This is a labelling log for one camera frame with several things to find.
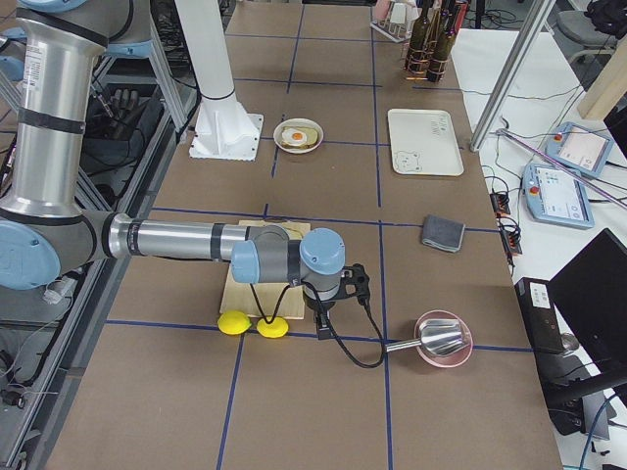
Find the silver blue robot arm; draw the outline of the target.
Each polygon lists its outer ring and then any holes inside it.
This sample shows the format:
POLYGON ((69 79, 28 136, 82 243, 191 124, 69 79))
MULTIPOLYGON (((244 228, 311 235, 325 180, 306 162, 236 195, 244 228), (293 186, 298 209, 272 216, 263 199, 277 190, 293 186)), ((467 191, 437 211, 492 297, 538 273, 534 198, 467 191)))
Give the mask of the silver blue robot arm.
POLYGON ((345 246, 318 228, 293 240, 276 225, 167 222, 86 211, 75 201, 91 76, 114 44, 148 36, 145 1, 23 1, 26 34, 11 187, 1 200, 1 283, 29 290, 97 259, 130 256, 227 261, 235 281, 302 287, 317 335, 331 339, 346 297, 345 246))

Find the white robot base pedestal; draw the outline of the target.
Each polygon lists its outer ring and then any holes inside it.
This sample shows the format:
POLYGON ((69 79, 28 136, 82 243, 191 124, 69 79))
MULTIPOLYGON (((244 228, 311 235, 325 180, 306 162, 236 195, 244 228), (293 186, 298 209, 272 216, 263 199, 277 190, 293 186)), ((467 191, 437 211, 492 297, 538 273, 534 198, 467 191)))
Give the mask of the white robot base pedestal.
POLYGON ((175 3, 201 96, 190 156, 251 162, 264 117, 238 101, 217 1, 175 3))

